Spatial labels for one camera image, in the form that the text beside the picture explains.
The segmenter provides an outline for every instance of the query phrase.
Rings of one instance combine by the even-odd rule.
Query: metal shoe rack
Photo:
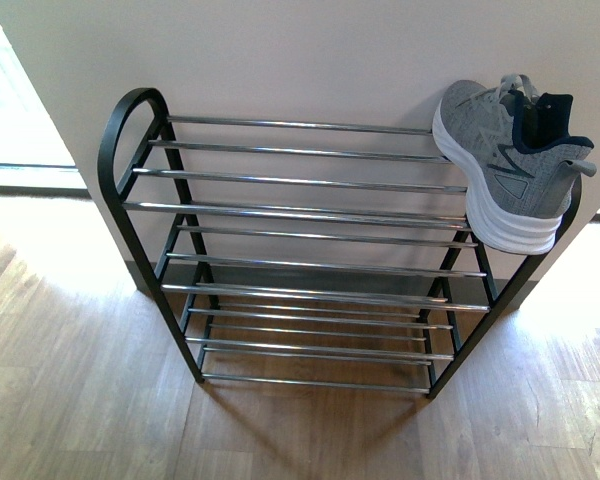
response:
[[[130,155],[122,174],[114,169],[114,157],[125,123],[139,106],[149,105],[153,120],[146,134]],[[546,255],[521,257],[515,274],[501,292],[491,273],[484,245],[473,235],[464,216],[404,213],[395,211],[366,211],[347,208],[315,208],[303,205],[254,205],[253,203],[208,202],[199,198],[194,182],[240,182],[270,186],[322,187],[330,189],[360,189],[390,192],[415,192],[424,195],[459,195],[464,202],[465,189],[453,186],[431,186],[408,183],[370,183],[332,181],[324,179],[293,179],[254,174],[216,173],[185,170],[181,152],[213,151],[232,155],[278,155],[293,161],[319,161],[320,158],[341,159],[342,162],[416,162],[440,164],[435,168],[455,168],[447,159],[434,155],[406,155],[370,153],[354,150],[327,150],[317,148],[281,148],[264,146],[193,143],[176,140],[174,124],[215,125],[227,128],[286,129],[330,131],[350,134],[376,133],[396,136],[430,135],[423,130],[374,127],[364,125],[237,120],[223,118],[182,117],[169,114],[166,102],[156,89],[136,89],[125,95],[115,107],[107,124],[98,157],[98,178],[104,200],[133,257],[146,287],[155,300],[195,380],[244,380],[251,382],[290,383],[381,389],[425,394],[435,397],[475,348],[503,309],[511,302]],[[166,158],[165,168],[146,168],[152,153]],[[163,182],[160,188],[173,188],[179,201],[159,203],[130,200],[142,197],[143,182]],[[558,238],[571,224],[580,199],[580,181],[574,185],[572,203],[563,217]],[[155,212],[169,217],[171,226],[165,232],[166,242],[155,263],[147,255],[141,236],[132,221],[135,212]],[[214,226],[206,219],[235,219],[228,226]],[[244,226],[244,221],[276,221],[285,228]],[[336,226],[325,233],[323,227]],[[342,226],[350,231],[342,233]],[[392,235],[361,234],[365,226],[381,227]],[[414,229],[438,232],[439,239],[417,238],[410,235]],[[178,252],[178,239],[192,242],[192,253]],[[436,269],[405,266],[357,265],[338,262],[314,262],[245,258],[207,253],[210,239],[276,239],[279,242],[302,241],[324,245],[336,243],[346,249],[349,245],[380,244],[404,246],[440,252],[440,267]],[[475,271],[454,270],[461,251],[475,255]],[[174,283],[169,270],[189,268],[189,282]],[[412,277],[425,285],[426,295],[406,295],[358,291],[359,288],[319,289],[305,284],[288,288],[277,283],[261,283],[258,275],[247,274],[250,281],[240,283],[217,282],[218,269],[243,268],[247,272],[277,272],[277,279],[293,279],[297,272],[318,278],[323,273],[335,272],[340,277],[351,275],[385,276],[385,278]],[[452,285],[465,279],[479,279],[484,290],[482,305],[454,301]],[[182,294],[182,313],[176,315],[170,303],[170,294]],[[467,324],[462,316],[472,313],[476,320]],[[244,370],[250,367],[284,365],[291,362],[289,377],[266,375],[267,369]],[[298,367],[309,362],[307,369]],[[340,365],[345,378],[319,379],[328,370],[326,365]],[[397,376],[392,384],[364,378],[367,366],[389,369]]]

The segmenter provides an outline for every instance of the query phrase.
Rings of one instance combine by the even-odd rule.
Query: wooden floor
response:
[[[600,225],[439,397],[195,385],[90,202],[0,198],[0,479],[600,479]]]

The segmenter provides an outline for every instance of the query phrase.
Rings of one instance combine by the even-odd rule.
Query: shoe tongue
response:
[[[518,97],[518,95],[507,93],[500,99],[500,104],[504,105],[504,108],[507,109],[507,113],[512,117],[515,116],[516,113],[516,97]]]
[[[544,93],[536,102],[538,130],[541,143],[550,143],[553,140],[569,136],[569,117],[573,96],[553,95]]]

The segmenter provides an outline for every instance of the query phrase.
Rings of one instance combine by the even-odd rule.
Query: sneaker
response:
[[[445,92],[433,120],[440,151],[469,179],[467,219],[486,245],[538,255],[553,247],[571,187],[593,148],[568,133],[571,95],[538,96],[524,75],[497,88],[469,80]]]

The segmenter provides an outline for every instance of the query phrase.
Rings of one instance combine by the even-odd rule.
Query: shoe rack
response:
[[[133,153],[125,155],[118,148],[125,124],[138,107],[149,111],[147,106],[153,117],[150,125],[135,149],[125,148]],[[465,189],[402,181],[388,184],[185,169],[182,152],[219,152],[247,158],[280,156],[291,162],[319,162],[321,158],[329,158],[342,162],[456,167],[436,155],[373,153],[356,148],[333,150],[321,145],[298,148],[254,146],[253,142],[239,145],[185,141],[176,139],[174,125],[237,128],[245,135],[263,130],[284,130],[285,134],[310,130],[327,135],[346,132],[348,135],[426,137],[430,132],[368,125],[173,116],[163,96],[152,88],[132,90],[120,100],[106,126],[99,151],[101,193],[131,253],[133,268],[139,272],[198,383],[249,381],[378,389],[434,398],[546,256],[519,257],[517,271],[498,291],[487,249],[472,233],[463,215],[315,207],[300,201],[290,203],[294,201],[288,198],[275,205],[248,200],[208,201],[196,190],[201,182],[252,184],[258,189],[293,186],[454,195],[462,201]],[[151,155],[161,156],[165,167],[147,168]],[[158,182],[160,189],[175,190],[178,201],[167,203],[143,198],[151,191],[146,187],[151,182]],[[557,239],[575,217],[580,191],[578,180]],[[140,214],[161,216],[163,224],[170,225],[163,233],[166,240],[156,258],[151,258],[147,251],[143,238],[146,234],[136,228],[134,219]],[[224,219],[225,223],[218,226],[211,221],[215,218]],[[263,220],[277,226],[263,228]],[[395,233],[371,235],[365,233],[366,227],[381,227],[384,232]],[[436,238],[414,234],[422,230],[433,232]],[[428,255],[432,251],[439,252],[436,255],[440,260],[438,268],[420,268],[303,260],[295,257],[292,247],[288,250],[292,258],[283,260],[262,254],[208,253],[217,250],[213,248],[214,242],[257,245],[271,241],[280,245],[303,242],[316,251],[326,244],[336,245],[334,248],[338,250],[390,245],[413,252],[422,249]],[[189,250],[178,247],[183,242]],[[473,271],[454,269],[461,252],[469,252],[475,258]],[[228,271],[247,273],[229,276],[233,279],[229,281]],[[289,285],[300,278],[299,272],[303,274],[303,281]],[[274,280],[262,281],[269,274]],[[340,287],[307,285],[307,278],[318,279],[324,275],[336,275]],[[364,282],[358,281],[361,277],[408,278],[426,293],[369,291],[363,288]],[[454,289],[463,284],[480,290],[484,302],[455,301],[458,297]],[[474,320],[466,322],[463,320],[466,315]],[[389,377],[379,375],[377,369],[391,371],[392,382],[387,382]]]

